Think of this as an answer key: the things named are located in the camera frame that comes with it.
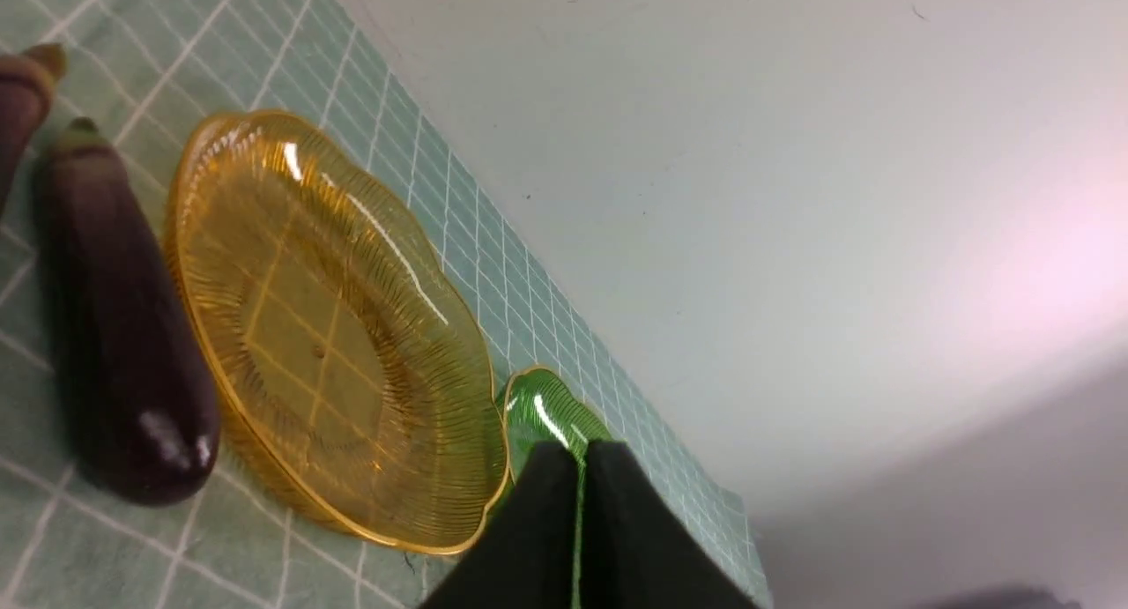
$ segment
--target glass plate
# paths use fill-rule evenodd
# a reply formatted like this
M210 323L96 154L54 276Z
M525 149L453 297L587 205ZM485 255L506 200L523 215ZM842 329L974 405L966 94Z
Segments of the glass plate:
M166 248L224 440L333 529L429 554L479 536L508 451L483 335L397 195L298 116L190 140Z

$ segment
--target white wall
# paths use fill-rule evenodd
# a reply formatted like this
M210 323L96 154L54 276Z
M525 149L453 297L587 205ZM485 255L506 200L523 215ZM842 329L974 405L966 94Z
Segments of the white wall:
M909 607L1023 581L1128 607L1128 356L1040 403L766 528L776 606Z

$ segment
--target eggplant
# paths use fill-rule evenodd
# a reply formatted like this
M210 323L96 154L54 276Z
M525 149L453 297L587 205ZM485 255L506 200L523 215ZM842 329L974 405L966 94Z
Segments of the eggplant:
M56 43L37 44L23 54L0 55L0 214L16 167L32 135L47 118L55 83L65 72L67 54Z
M219 451L214 378L125 164L91 120L44 152L35 206L83 473L140 505L191 497Z

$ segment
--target white grid line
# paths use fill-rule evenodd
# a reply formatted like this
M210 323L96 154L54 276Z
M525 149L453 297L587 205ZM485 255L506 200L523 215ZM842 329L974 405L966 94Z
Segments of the white grid line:
M35 367L36 369L52 373L55 371L49 361L43 360L43 356L39 356L38 353L27 348L23 343L20 343L20 341L9 336L8 333L0 332L0 344L11 348L12 352L19 353L19 355L24 356L24 360L32 363L32 367Z
M341 87L341 76L345 72L345 63L349 62L349 55L352 52L353 43L356 42L358 30L358 28L353 27L352 34L349 35L349 44L345 46L345 51L341 55L341 62L337 64L337 74L333 79L333 87L329 88L329 99L325 100L325 111L321 112L321 123L318 124L318 127L321 127L321 130L324 130L325 124L329 120L329 111L333 107L333 100L337 99L337 88Z
M360 558L356 559L356 570L353 572L353 598L356 601L356 609L361 609L360 602L360 579L364 575L364 557L368 555L368 544L360 546Z
M229 3L230 1L231 0L220 0L219 6L215 6L215 9L212 11L212 14L210 14L208 18L204 19L204 24L200 27L200 30L197 30L196 34L192 36L190 42L185 44L184 51L180 51L180 55L177 55L173 64L169 64L168 70L166 70L164 74L160 76L160 79L157 80L156 86L153 86L151 90L149 90L149 94L146 94L144 98L141 99L141 103L139 103L136 108L134 108L133 114L130 114L130 118L126 120L125 124L123 124L122 131L118 131L118 134L114 136L115 145L121 144L122 140L125 140L125 136L130 134L130 131L133 131L133 127L136 126L136 123L139 122L139 120L141 120L141 116L146 115L147 112L149 112L149 106L152 105L152 100L157 98L158 94L160 94L161 88L164 88L166 83L168 83L168 80L173 78L173 74L176 74L176 71L179 70L180 64L184 64L185 60L188 59L191 52L195 50L196 43L200 43L200 39L205 34L208 34L208 32L211 29L212 24L215 21L215 18L218 18L218 16L221 15L222 11L227 9L227 3Z
M72 23L78 21L79 16L85 15L86 10L89 10L90 6L94 6L94 3L100 1L102 0L82 0L82 2L78 3L78 6L71 11L71 14L65 16L65 18L62 19L62 21L54 23L54 25L44 35L39 36L39 38L36 38L36 42L37 43L55 42L55 39L58 39L59 36L63 34L63 32L69 30Z
M450 150L447 151L447 180L442 192L442 248L439 250L439 263L447 262L447 236L450 235Z
M384 108L384 105L388 103L387 91L386 90L385 90L385 96L380 100L380 103L381 103L381 108ZM422 118L422 116L423 116L423 112L420 111L420 118ZM395 118L396 122L399 122L399 118L396 118L395 114L391 114L391 118ZM420 139L418 120L415 120L415 148L414 148L414 150L412 150L412 175L407 176L407 179L406 179L407 180L407 209L412 209L412 196L415 195L415 156L418 155L418 139ZM393 147L398 147L398 143L396 143L395 135L393 135L393 138L391 138L391 144L393 144ZM396 171L396 168L391 165L391 162L387 162L387 160L386 160L385 164L387 164L387 166L390 167L391 170L395 171L396 175L399 176L399 171Z
M8 297L11 297L12 292L16 291L16 288L19 288L19 284L24 282L27 273L32 272L32 268L35 267L35 255L28 256L27 261L24 261L24 264L20 264L19 268L16 268L16 272L12 272L11 279L8 280L8 284L5 284L3 289L0 289L0 307L3 307Z
M59 502L63 496L63 491L67 488L67 484L70 483L71 477L74 476L74 465L70 464L67 469L63 470L62 477L54 485L49 485L49 491L51 492L51 498L43 506L43 512L39 513L39 518L35 521L35 529L32 531L32 540L27 542L24 547L24 551L19 555L19 562L16 563L16 570L11 574L11 579L8 580L8 585L3 590L3 602L11 602L12 598L16 597L16 591L19 589L19 583L24 581L24 575L27 573L27 566L32 564L32 558L35 557L35 551L39 548L39 544L43 542L43 537L47 532L47 523L51 522L51 518L55 515L55 511L59 510Z
M293 509L287 509L284 521L285 536L282 539L282 576L279 577L279 594L274 600L274 609L282 609L285 602L285 588L290 580L290 541L293 540Z
M263 96L266 95L267 88L271 87L271 79L274 79L274 73L277 72L279 67L282 67L282 59L285 58L285 52L290 50L291 44L293 44L293 36L298 34L298 28L301 27L301 19L306 18L307 11L309 11L309 3L314 0L305 0L301 6L301 10L298 11L297 18L293 19L293 26L290 27L290 34L287 34L284 42L282 42L282 50L279 50L279 54L275 55L274 62L271 63L271 68L266 71L266 76L263 79L263 86L258 89L258 95L250 103L250 108L257 108L262 104Z
M200 513L200 505L203 503L204 496L204 493L197 493L192 500L192 508L188 509L188 518L184 521L184 528L180 529L179 540L176 541L176 551L173 553L168 571L165 573L165 582L160 585L160 594L157 597L156 609L164 609L166 601L168 601L168 593L173 589L173 579L176 577L176 570L180 566L180 563L184 561L184 553L188 549L188 537L192 536L192 528L196 524L196 515Z

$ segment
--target gold plate rim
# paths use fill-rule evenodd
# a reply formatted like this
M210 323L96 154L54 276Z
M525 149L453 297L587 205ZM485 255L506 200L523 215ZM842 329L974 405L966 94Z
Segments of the gold plate rim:
M166 222L165 222L166 227L165 248L168 255L169 268L171 271L174 279L176 280L177 289L178 291L180 291L180 300L187 308L188 316L191 317L192 330L196 336L197 343L201 344L202 352L204 353L204 359L208 361L212 376L217 381L220 399L222 399L228 405L228 407L238 416L238 421L235 422L233 424L238 425L238 427L240 427L244 432L248 433L248 435L254 440L254 443L257 444L258 449L265 452L265 457L270 460L272 466L279 469L285 476L287 480L290 483L290 486L297 491L297 495L311 502L319 510L319 512L326 514L329 518L332 524L336 526L338 529L342 529L347 533L352 533L353 536L356 536L359 538L376 544L385 545L391 548L406 549L420 554L428 554L434 556L449 556L462 553L470 546L473 546L482 536L482 533L485 531L485 526L488 520L490 512L497 504L497 502L501 500L502 494L504 493L504 488L508 482L506 476L512 475L509 439L505 433L505 417L503 414L496 413L496 408L493 409L494 415L497 416L499 425L501 429L501 439L503 444L502 449L504 451L505 465L504 469L501 473L502 478L499 479L497 488L495 489L493 496L491 496L490 500L487 500L482 506L482 514L478 521L478 527L474 531L474 533L472 533L462 542L450 546L423 545L423 544L406 541L396 537L390 537L372 531L365 528L364 526L349 519L336 508L334 508L334 505L331 505L328 502L326 502L324 497L321 497L317 492L315 492L314 488L310 487L310 485L306 484L306 480L303 480L302 477L300 477L298 473L296 473L296 470L289 465L289 461L285 461L284 459L282 459L282 457L280 457L279 452L274 449L273 444L270 444L266 440L263 439L263 436L258 432L257 425L254 425L249 421L249 416L244 409L243 401L238 399L235 388L231 386L231 382L228 379L226 372L223 372L223 368L220 364L218 353L215 353L214 348L210 344L210 341L205 338L204 333L202 333L200 327L201 316L200 316L200 308L197 304L197 300L193 299L193 297L188 294L188 292L186 292L185 281L184 281L183 264L185 262L185 253L184 253L185 248L182 240L179 240L179 232L178 232L179 227L177 224L178 215L180 214L183 209L180 186L182 184L185 184L185 180L188 178L190 171L192 170L192 167L199 159L201 151L204 151L205 148L208 148L208 144L217 142L217 139L214 139L214 131L222 130L222 127L226 126L232 126L232 124L253 123L255 122L255 120L263 120L263 118L282 118L282 120L289 120L290 123L299 124L299 126L306 131L307 135L316 136L316 139L318 139L319 142L325 143L327 148L331 148L331 150L336 152L336 155L338 155L340 158L345 160L345 162L347 162L350 167L355 168L355 170L361 173L361 175L367 176L368 179L373 180L373 183L377 184L377 186L382 187L387 192L390 192L390 188L387 187L387 184L384 184L381 179L377 178L377 176L371 175L371 173L364 170L362 167L359 167L358 164L353 162L353 160L349 158L349 156L346 156L345 152L342 151L340 144L335 143L333 139L329 139L329 136L327 136L325 132L319 130L319 127L314 126L314 124L310 123L309 120L302 118L301 115L291 114L291 112L289 111L280 111L280 108L259 108L258 111L249 111L249 112L221 111L217 112L217 114L206 116L206 118L203 118L201 123L196 124L195 130L192 132L192 135L188 136L188 140L185 143L183 155L180 156L180 161L176 168L176 175L174 175L171 187L169 187L168 204L167 204L168 212L166 214ZM403 208L403 212L405 212L405 217L407 217L412 230L416 232L416 235L422 236L424 242L426 242L426 250L424 250L424 253L426 253L426 255L430 256L431 265L432 267L435 268L435 272L438 272L438 275L440 276L442 283L447 284L447 286L451 289L453 295L458 299L458 302L461 304L462 310L466 312L468 317L470 317L470 320L475 327L475 332L478 336L476 344L479 345L481 351L484 352L484 359L487 360L488 363L490 347L486 344L485 335L482 332L482 325L478 324L478 320L474 316L474 312L470 310L470 307L466 302L466 299L464 299L464 297L458 292L458 289L453 286L451 281L448 279L446 272L442 272L442 268L440 267L439 255L434 250L434 245L431 245L431 240L426 239L426 231L423 230L423 227L422 224L420 224L418 219L416 219L414 212L411 212L409 209L407 209L405 204L403 204L402 200L399 200L399 196L393 196L391 201L396 204L396 206ZM494 373L492 369L487 369L486 372L487 376L490 377L490 392L487 392L487 395L484 396L484 399L488 399L491 400L491 403L493 403L492 396L494 396L496 392L496 381L494 380ZM289 503L288 497L283 496L282 493L275 493L275 495L279 496L283 502Z

